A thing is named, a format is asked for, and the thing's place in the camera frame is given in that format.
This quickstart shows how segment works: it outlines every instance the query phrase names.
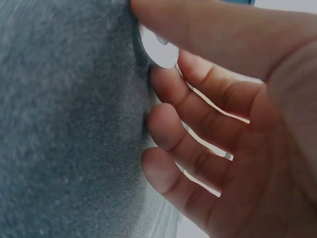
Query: pinky finger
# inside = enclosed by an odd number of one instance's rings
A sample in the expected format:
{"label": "pinky finger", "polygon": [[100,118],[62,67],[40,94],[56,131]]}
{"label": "pinky finger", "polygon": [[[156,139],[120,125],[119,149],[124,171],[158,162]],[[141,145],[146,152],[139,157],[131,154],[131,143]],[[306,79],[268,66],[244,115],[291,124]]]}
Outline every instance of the pinky finger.
{"label": "pinky finger", "polygon": [[160,148],[151,148],[143,153],[142,168],[154,189],[198,227],[207,231],[209,216],[218,197],[188,179],[173,158]]}

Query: gray fabric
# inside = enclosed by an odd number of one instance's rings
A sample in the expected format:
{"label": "gray fabric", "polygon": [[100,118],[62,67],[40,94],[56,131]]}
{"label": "gray fabric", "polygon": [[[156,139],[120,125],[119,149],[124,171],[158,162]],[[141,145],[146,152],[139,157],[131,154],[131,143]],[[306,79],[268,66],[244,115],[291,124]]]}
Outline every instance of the gray fabric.
{"label": "gray fabric", "polygon": [[174,238],[140,155],[155,104],[126,0],[0,1],[0,237]]}

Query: white round object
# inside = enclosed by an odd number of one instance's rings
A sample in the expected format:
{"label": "white round object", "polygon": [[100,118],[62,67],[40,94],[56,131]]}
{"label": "white round object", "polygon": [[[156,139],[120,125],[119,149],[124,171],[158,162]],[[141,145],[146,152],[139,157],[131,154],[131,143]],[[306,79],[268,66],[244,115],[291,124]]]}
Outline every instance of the white round object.
{"label": "white round object", "polygon": [[179,56],[179,48],[147,27],[139,24],[140,41],[148,58],[157,66],[162,68],[173,68],[176,66]]}

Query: hand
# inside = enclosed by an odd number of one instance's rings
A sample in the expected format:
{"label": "hand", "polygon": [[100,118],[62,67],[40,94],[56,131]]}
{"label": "hand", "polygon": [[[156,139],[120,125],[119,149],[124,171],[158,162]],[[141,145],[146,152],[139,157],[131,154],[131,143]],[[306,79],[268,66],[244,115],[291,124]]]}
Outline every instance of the hand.
{"label": "hand", "polygon": [[[148,127],[159,148],[142,165],[153,187],[212,237],[317,236],[317,22],[315,15],[207,0],[133,0],[138,18],[182,48],[266,84],[239,82],[183,51],[152,70],[163,104]],[[224,111],[190,90],[186,81]],[[233,154],[215,155],[182,126]],[[175,162],[221,192],[190,181]]]}

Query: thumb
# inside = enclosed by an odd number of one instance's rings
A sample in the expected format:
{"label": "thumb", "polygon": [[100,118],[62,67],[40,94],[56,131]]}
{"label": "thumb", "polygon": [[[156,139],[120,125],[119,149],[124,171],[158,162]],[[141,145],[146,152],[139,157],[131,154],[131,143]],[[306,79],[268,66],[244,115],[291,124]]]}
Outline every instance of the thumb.
{"label": "thumb", "polygon": [[317,37],[317,17],[218,0],[132,0],[138,19],[172,43],[229,70],[267,81]]}

